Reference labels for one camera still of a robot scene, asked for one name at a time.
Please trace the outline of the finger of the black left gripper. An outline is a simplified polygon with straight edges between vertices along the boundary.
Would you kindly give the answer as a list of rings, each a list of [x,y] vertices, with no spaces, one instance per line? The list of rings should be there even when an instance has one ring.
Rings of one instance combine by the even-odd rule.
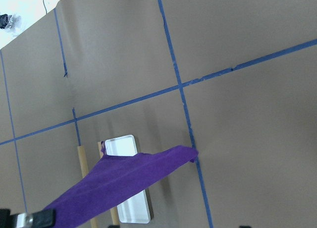
[[[55,209],[42,210],[36,213],[16,215],[15,227],[53,227],[55,225]]]

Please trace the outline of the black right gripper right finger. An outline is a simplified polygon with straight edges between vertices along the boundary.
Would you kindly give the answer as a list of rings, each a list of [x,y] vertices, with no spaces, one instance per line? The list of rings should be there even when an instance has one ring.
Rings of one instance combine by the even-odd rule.
[[[252,228],[252,227],[249,225],[240,225],[239,228]]]

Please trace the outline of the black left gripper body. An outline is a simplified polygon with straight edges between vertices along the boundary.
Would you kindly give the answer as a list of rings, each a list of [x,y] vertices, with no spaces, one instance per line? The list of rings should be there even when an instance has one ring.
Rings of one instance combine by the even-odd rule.
[[[15,228],[17,223],[17,215],[11,214],[10,209],[0,210],[0,228]]]

